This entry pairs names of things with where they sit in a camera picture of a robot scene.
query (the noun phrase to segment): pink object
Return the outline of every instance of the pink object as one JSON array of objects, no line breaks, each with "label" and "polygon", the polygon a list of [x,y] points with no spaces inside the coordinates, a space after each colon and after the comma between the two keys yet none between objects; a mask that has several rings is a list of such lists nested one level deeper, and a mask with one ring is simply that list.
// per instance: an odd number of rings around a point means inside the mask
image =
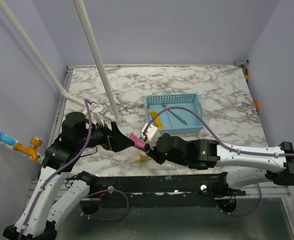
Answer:
[{"label": "pink object", "polygon": [[130,134],[129,139],[133,140],[135,142],[135,148],[144,151],[145,143],[143,140],[138,138],[135,134]]}]

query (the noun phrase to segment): white arm segment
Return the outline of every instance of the white arm segment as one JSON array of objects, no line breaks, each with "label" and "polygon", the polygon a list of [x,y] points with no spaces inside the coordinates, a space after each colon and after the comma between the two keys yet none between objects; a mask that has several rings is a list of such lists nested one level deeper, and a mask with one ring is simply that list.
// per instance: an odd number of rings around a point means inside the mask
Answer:
[{"label": "white arm segment", "polygon": [[[280,149],[279,146],[275,147],[248,147],[248,146],[235,146],[227,144],[233,149],[240,149],[241,151],[249,151],[256,153],[269,153],[269,154],[284,154],[285,152]],[[221,145],[217,146],[217,155],[220,156],[220,160],[217,161],[216,167],[223,166],[241,166],[249,168],[266,169],[273,173],[283,172],[286,168],[284,163],[287,162],[285,156],[256,156],[247,154],[237,154],[236,152],[230,152]]]},{"label": "white arm segment", "polygon": [[266,174],[267,170],[261,168],[246,168],[229,172],[227,175],[227,184],[229,188],[239,190],[252,184],[272,182],[272,180],[265,177]]},{"label": "white arm segment", "polygon": [[[36,194],[39,192],[41,185],[44,183],[44,181],[52,175],[56,170],[50,167],[42,168],[40,171],[40,177],[37,183],[37,186],[30,198],[30,201],[19,218],[19,220],[16,222],[15,227],[17,228],[17,232],[19,233],[22,228],[22,224],[27,216],[27,213],[30,209],[30,206],[33,202],[33,200],[36,197]],[[28,224],[25,227],[25,230],[23,231],[23,235],[27,236],[28,234],[31,234],[34,237],[40,235],[43,233],[43,231],[46,228],[46,221],[48,217],[48,213],[50,211],[50,208],[53,204],[53,201],[65,181],[65,179],[69,176],[68,172],[62,172],[56,176],[54,176],[51,181],[47,184],[45,187],[45,190],[41,193],[35,208],[32,211],[32,214],[29,218]]]},{"label": "white arm segment", "polygon": [[55,230],[68,216],[71,210],[89,194],[90,186],[84,181],[76,180],[69,190],[51,207],[47,220],[55,221]]}]

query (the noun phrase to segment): gray wall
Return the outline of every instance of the gray wall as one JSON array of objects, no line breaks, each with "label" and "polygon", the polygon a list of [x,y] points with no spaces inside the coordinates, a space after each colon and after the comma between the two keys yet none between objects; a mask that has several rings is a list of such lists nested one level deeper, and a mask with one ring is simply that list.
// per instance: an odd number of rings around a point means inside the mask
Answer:
[{"label": "gray wall", "polygon": [[[55,46],[29,1],[7,0],[18,20],[63,81],[65,67]],[[46,147],[59,93],[33,55],[0,12],[0,129],[28,145],[40,136]],[[0,145],[0,239],[23,211],[32,178],[39,164]]]},{"label": "gray wall", "polygon": [[279,3],[250,60],[249,87],[268,143],[294,143],[294,0]]},{"label": "gray wall", "polygon": [[[72,0],[32,0],[67,65],[94,60]],[[86,0],[105,64],[233,64],[279,0]]]}]

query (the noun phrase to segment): yellow object in basket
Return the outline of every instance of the yellow object in basket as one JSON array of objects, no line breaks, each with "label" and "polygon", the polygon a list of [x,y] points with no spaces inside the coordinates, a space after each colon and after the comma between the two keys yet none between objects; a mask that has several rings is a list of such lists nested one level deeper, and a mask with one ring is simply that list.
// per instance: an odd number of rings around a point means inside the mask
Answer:
[{"label": "yellow object in basket", "polygon": [[[158,111],[150,111],[151,118],[153,118],[157,114],[158,114]],[[156,126],[159,129],[162,129],[162,124],[161,124],[161,121],[160,121],[159,117],[156,117],[156,119],[153,121],[153,125]]]}]

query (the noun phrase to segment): orange object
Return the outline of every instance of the orange object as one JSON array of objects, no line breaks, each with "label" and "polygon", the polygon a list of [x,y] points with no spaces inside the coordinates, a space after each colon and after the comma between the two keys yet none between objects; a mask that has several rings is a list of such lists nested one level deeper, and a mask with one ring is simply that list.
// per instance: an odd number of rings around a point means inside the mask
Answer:
[{"label": "orange object", "polygon": [[31,160],[33,162],[36,162],[38,160],[37,148],[40,147],[41,145],[42,145],[42,140],[37,137],[33,137],[30,140],[29,147],[24,147],[21,143],[18,142],[13,146],[13,149],[15,151],[22,152],[23,154],[27,156],[30,156]]},{"label": "orange object", "polygon": [[255,104],[256,110],[259,111],[259,105],[257,100],[254,100],[253,103]]}]

